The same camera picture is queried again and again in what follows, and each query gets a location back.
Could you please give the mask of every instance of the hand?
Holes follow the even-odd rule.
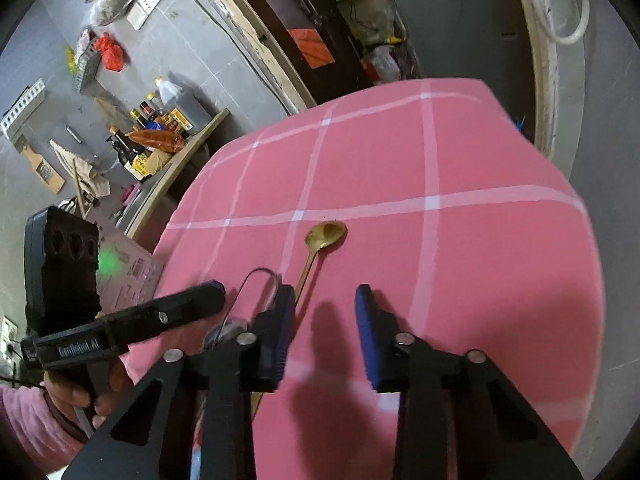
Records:
[[[51,371],[45,372],[44,385],[53,404],[60,413],[73,423],[78,424],[74,406],[88,408],[91,403],[89,393],[82,386],[78,386],[60,374]],[[133,387],[133,381],[127,375],[127,371],[120,359],[114,360],[113,365],[111,365],[109,386],[112,391],[101,395],[95,401],[94,428],[98,428],[104,422],[104,419],[119,402],[122,394]]]

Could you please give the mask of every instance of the tablecloth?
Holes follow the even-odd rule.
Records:
[[[254,423],[258,477],[386,479],[398,396],[367,382],[354,292],[369,283],[435,348],[483,349],[567,450],[593,399],[604,292],[584,203],[475,80],[379,86],[225,145],[180,202],[156,255],[157,295],[205,280],[230,295],[257,266],[295,285],[304,237],[346,240],[315,267],[285,378]],[[250,319],[265,281],[232,313]],[[139,379],[168,348],[198,352],[204,320],[133,346]]]

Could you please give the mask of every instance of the beige rag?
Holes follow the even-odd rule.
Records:
[[[62,164],[62,167],[65,168],[66,172],[71,176],[74,176],[74,160],[76,161],[78,180],[80,181],[82,190],[92,194],[96,198],[108,196],[111,193],[109,181],[95,171],[89,162],[75,153],[68,152],[53,140],[50,141],[50,144],[60,164]]]

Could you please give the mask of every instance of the cardboard box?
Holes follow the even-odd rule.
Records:
[[[100,231],[96,284],[102,312],[110,314],[152,300],[164,263],[120,231],[98,210],[84,217]]]

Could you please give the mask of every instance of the spoon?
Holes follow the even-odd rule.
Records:
[[[322,249],[330,247],[340,241],[345,234],[347,234],[347,226],[337,221],[316,224],[306,234],[305,244],[309,248],[309,256],[306,259],[305,268],[302,271],[300,280],[296,285],[296,306],[298,306],[298,300],[300,299],[300,295],[302,295],[302,290],[305,288],[306,279],[309,276],[311,266],[314,264],[318,253]]]

